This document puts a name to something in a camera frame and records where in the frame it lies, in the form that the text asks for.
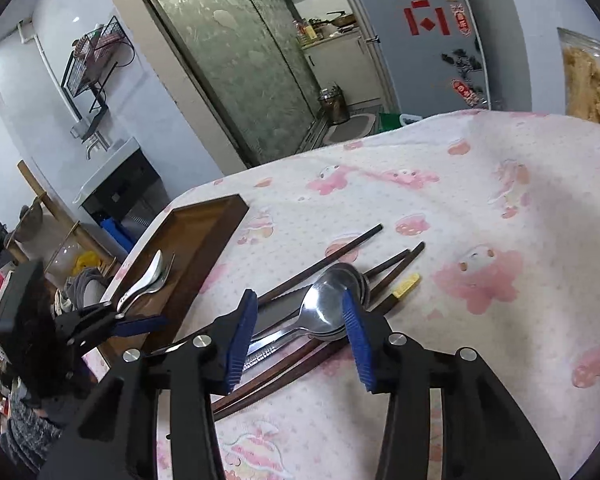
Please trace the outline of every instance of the sink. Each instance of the sink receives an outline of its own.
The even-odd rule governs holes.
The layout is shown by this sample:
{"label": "sink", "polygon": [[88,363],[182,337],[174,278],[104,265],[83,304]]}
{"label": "sink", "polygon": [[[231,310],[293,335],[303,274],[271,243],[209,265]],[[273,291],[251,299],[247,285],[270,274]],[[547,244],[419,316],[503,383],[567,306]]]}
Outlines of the sink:
{"label": "sink", "polygon": [[96,191],[98,186],[102,184],[111,173],[117,170],[120,164],[139,149],[140,145],[134,137],[131,137],[127,142],[120,146],[80,188],[78,195],[74,198],[74,204],[82,205],[89,195]]}

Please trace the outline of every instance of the white cabinet door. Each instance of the white cabinet door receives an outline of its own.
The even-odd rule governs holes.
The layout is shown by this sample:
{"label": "white cabinet door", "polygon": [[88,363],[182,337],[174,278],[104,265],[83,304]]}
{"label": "white cabinet door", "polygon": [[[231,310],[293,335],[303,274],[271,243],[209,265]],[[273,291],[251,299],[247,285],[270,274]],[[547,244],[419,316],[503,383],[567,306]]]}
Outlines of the white cabinet door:
{"label": "white cabinet door", "polygon": [[304,51],[320,88],[337,84],[347,104],[379,99],[378,76],[358,34],[348,34]]}

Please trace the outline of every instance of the yellow chopstick end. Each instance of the yellow chopstick end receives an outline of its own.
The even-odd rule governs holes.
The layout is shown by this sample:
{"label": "yellow chopstick end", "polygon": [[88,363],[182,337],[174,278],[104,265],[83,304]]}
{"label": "yellow chopstick end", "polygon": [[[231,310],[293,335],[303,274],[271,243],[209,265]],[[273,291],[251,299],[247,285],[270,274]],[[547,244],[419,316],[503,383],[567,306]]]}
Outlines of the yellow chopstick end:
{"label": "yellow chopstick end", "polygon": [[393,292],[394,296],[400,300],[404,295],[411,292],[419,282],[420,275],[417,272],[414,272],[406,280],[400,282],[398,287]]}

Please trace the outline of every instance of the tablecloth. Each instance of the tablecloth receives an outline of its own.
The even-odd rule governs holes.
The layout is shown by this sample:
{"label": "tablecloth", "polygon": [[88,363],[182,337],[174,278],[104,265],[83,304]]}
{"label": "tablecloth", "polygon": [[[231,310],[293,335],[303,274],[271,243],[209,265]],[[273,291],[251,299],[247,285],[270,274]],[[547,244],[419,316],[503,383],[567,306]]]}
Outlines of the tablecloth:
{"label": "tablecloth", "polygon": [[[191,189],[161,212],[107,290],[175,207],[239,193],[250,206],[179,336],[263,294],[375,224],[343,259],[368,270],[424,240],[419,287],[389,316],[425,348],[477,349],[562,478],[600,440],[600,126],[470,110],[295,155]],[[249,379],[271,366],[252,368]],[[88,356],[102,376],[104,362]],[[349,349],[217,423],[230,480],[375,476],[388,397],[366,393]],[[432,403],[430,476],[440,474]],[[171,477],[168,396],[158,469]]]}

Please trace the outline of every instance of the silver screw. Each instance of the silver screw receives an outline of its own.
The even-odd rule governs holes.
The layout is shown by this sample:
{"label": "silver screw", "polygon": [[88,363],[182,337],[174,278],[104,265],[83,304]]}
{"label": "silver screw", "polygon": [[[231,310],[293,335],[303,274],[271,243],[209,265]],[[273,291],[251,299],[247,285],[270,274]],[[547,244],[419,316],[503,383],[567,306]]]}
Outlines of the silver screw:
{"label": "silver screw", "polygon": [[136,348],[125,350],[125,353],[122,354],[122,358],[125,360],[125,363],[132,363],[133,361],[138,361],[138,359],[140,358],[140,351]]}
{"label": "silver screw", "polygon": [[478,354],[473,348],[463,348],[460,351],[460,357],[465,361],[475,361],[478,358]]}
{"label": "silver screw", "polygon": [[400,332],[394,332],[389,336],[389,344],[394,346],[402,346],[407,343],[407,336]]}
{"label": "silver screw", "polygon": [[209,346],[211,344],[211,338],[206,335],[197,335],[193,338],[193,346],[197,348],[204,348],[205,346]]}

